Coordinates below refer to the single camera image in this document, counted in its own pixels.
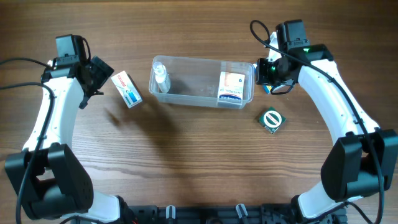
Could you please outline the green round-label small box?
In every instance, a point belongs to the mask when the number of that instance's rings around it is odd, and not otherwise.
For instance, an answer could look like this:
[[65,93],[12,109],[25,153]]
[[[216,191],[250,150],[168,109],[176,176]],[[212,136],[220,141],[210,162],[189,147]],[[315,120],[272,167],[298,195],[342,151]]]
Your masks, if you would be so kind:
[[271,134],[274,134],[285,121],[286,118],[273,107],[263,112],[258,119],[258,122]]

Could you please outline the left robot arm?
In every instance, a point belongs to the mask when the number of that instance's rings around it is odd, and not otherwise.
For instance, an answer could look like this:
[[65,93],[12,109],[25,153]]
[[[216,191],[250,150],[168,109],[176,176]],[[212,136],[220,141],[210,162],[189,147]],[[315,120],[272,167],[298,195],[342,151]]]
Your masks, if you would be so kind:
[[58,55],[38,82],[43,98],[32,134],[22,151],[5,162],[17,194],[16,222],[26,214],[62,223],[134,223],[134,212],[121,197],[94,190],[72,152],[76,114],[101,93],[113,69],[91,56],[82,36],[63,35],[55,41]]

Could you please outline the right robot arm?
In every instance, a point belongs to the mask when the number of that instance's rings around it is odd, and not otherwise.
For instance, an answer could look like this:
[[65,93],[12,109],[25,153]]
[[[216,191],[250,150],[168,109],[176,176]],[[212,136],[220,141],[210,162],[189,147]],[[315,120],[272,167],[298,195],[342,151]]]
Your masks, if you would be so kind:
[[289,223],[336,221],[338,211],[378,195],[376,222],[380,223],[397,162],[397,133],[381,129],[361,108],[328,48],[309,42],[303,21],[279,24],[262,44],[269,55],[257,61],[256,83],[267,86],[272,95],[284,95],[300,85],[317,107],[333,142],[319,183],[296,195],[282,216]]

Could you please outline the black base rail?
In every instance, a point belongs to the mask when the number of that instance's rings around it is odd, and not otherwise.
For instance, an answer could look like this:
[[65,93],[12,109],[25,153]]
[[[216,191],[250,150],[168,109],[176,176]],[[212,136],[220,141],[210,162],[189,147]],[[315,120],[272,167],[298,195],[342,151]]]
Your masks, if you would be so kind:
[[300,218],[299,214],[289,204],[262,204],[245,206],[240,203],[226,207],[167,207],[131,206],[136,215],[134,223],[176,223],[176,224],[206,224],[206,223],[326,223],[347,224],[346,210],[335,210],[316,220]]

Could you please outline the clear plastic container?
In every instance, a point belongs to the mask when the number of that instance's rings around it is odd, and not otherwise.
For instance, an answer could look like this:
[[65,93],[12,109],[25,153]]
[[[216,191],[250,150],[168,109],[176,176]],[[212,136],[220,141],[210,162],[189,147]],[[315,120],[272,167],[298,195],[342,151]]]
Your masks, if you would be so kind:
[[152,64],[161,62],[170,77],[168,93],[162,93],[151,68],[149,91],[159,102],[190,106],[220,108],[217,105],[221,72],[245,75],[242,109],[254,97],[254,66],[246,62],[231,62],[202,58],[158,55]]

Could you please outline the white Panadol box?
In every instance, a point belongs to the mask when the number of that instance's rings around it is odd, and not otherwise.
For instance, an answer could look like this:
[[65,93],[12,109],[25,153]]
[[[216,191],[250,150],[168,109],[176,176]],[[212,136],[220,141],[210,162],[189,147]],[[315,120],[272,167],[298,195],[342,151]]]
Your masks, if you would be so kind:
[[111,80],[128,108],[132,108],[142,102],[142,96],[126,71],[119,72],[111,77]]

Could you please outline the blue yellow VapoDrops box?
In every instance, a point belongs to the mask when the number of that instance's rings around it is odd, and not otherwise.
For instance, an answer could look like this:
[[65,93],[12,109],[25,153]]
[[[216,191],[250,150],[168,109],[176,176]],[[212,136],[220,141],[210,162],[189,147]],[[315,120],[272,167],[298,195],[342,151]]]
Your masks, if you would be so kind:
[[[253,66],[254,66],[254,71],[256,71],[257,64],[254,63]],[[270,94],[270,93],[271,93],[271,88],[272,88],[272,86],[270,86],[270,85],[263,85],[262,87],[263,87],[263,89],[264,89],[264,91],[265,91],[266,94]]]

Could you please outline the white orange medicine box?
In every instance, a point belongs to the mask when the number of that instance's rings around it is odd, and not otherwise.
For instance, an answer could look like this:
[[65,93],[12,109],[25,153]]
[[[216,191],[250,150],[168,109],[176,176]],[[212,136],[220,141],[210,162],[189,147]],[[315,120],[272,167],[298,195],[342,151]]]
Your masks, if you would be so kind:
[[239,108],[243,103],[244,81],[244,74],[221,72],[217,96],[218,107]]

